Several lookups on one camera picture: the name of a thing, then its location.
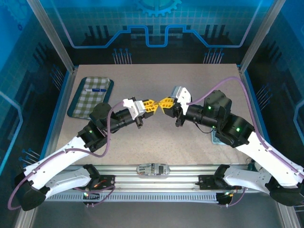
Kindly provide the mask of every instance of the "black cable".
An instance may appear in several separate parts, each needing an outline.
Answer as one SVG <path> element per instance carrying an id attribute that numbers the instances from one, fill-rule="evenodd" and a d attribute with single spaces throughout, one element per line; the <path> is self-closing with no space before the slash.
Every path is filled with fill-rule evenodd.
<path id="1" fill-rule="evenodd" d="M 197 123 L 194 123 L 195 124 L 195 126 L 201 131 L 201 132 L 203 132 L 204 134 L 209 134 L 209 133 L 211 133 L 211 132 L 213 132 L 213 128 L 212 128 L 212 130 L 210 131 L 210 132 L 204 132 L 204 131 L 202 131 L 201 129 L 200 129 L 200 127 L 198 126 L 198 124 Z"/>

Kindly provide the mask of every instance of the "blue pen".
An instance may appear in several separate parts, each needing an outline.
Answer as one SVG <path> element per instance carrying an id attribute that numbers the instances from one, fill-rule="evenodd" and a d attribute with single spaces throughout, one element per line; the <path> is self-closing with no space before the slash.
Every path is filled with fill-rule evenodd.
<path id="1" fill-rule="evenodd" d="M 85 89 L 86 92 L 106 92 L 106 89 Z"/>

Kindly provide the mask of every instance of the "gear logo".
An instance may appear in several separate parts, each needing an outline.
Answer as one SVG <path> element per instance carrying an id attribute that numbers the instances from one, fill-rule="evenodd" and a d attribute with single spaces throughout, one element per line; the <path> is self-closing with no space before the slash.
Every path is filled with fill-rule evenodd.
<path id="1" fill-rule="evenodd" d="M 0 0 L 0 6 L 5 7 L 19 24 L 28 15 L 29 6 L 26 0 Z"/>
<path id="2" fill-rule="evenodd" d="M 171 13 L 171 10 L 176 10 L 177 4 L 181 4 L 181 0 L 135 0 L 134 3 L 143 14 L 148 13 L 150 17 L 152 15 L 158 17 Z"/>

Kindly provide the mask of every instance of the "gray floor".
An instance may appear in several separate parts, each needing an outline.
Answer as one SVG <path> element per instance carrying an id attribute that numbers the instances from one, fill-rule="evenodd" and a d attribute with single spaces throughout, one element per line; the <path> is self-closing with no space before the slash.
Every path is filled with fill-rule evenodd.
<path id="1" fill-rule="evenodd" d="M 248 193 L 229 208 L 202 203 L 104 203 L 87 209 L 82 203 L 45 202 L 33 228 L 280 228 L 277 203 Z"/>

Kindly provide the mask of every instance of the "wooden table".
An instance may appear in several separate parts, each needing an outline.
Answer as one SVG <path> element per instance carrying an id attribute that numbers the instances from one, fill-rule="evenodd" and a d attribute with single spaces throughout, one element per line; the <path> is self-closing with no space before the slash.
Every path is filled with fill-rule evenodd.
<path id="1" fill-rule="evenodd" d="M 132 96 L 137 100 L 159 101 L 169 96 L 175 86 L 186 87 L 195 100 L 222 79 L 239 77 L 239 74 L 235 64 L 80 65 L 69 104 L 81 79 L 87 76 L 103 76 L 114 81 L 109 100 L 113 106 Z M 240 85 L 230 81 L 220 90 L 232 100 L 231 112 L 252 122 Z M 105 157 L 98 159 L 87 156 L 76 164 L 245 164 L 246 155 L 226 145 L 212 144 L 211 135 L 201 133 L 193 123 L 185 122 L 183 127 L 177 128 L 175 120 L 159 109 L 153 117 L 144 119 L 140 130 L 132 124 L 112 134 L 110 150 Z M 72 139 L 87 123 L 87 120 L 66 115 L 57 149 Z M 96 153 L 102 154 L 104 149 L 105 146 Z"/>

